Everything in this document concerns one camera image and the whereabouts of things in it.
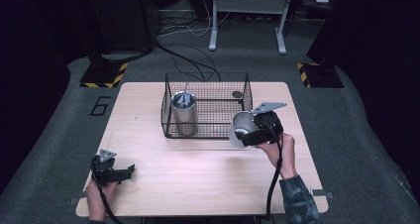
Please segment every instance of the jacket sleeve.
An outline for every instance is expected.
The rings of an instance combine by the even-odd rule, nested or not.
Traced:
[[[300,175],[279,181],[288,224],[322,223],[313,196]]]

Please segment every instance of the metal wire basket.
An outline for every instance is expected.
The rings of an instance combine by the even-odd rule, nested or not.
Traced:
[[[179,111],[176,99],[180,93],[190,93],[195,104]],[[160,119],[168,138],[229,138],[235,114],[252,109],[247,73],[174,72],[165,76]],[[180,113],[183,118],[187,113],[190,120],[180,120]]]

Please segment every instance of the black wall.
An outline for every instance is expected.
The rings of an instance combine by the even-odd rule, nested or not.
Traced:
[[[86,56],[81,42],[86,30],[98,52],[108,54],[102,31],[90,0],[30,0],[44,27],[67,63]]]
[[[143,52],[155,43],[158,7],[152,0],[90,0],[112,52]]]
[[[3,191],[53,114],[69,71],[32,0],[0,0],[0,10]]]
[[[308,55],[338,65],[367,120],[420,200],[418,0],[340,0]]]

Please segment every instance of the hand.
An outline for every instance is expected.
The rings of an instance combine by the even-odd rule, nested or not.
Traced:
[[[110,182],[107,186],[102,186],[102,192],[105,194],[108,204],[111,205],[114,199],[114,193],[118,182]],[[89,209],[89,220],[103,221],[106,216],[106,209],[99,194],[98,187],[92,179],[86,188],[87,206]]]
[[[256,147],[260,148],[266,153],[269,161],[276,168],[279,158],[278,145],[276,143],[261,143]],[[280,168],[281,178],[286,179],[297,176],[296,166],[294,163],[294,138],[286,133],[283,133],[283,148],[281,151],[281,157],[283,158]]]

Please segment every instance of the metal canister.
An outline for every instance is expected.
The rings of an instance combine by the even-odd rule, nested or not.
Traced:
[[[254,115],[251,112],[239,112],[232,119],[229,141],[237,148],[244,148],[245,145],[238,136],[254,132],[257,129],[258,127],[254,124]]]
[[[171,97],[171,108],[178,134],[191,137],[197,132],[197,100],[189,90],[179,91]]]

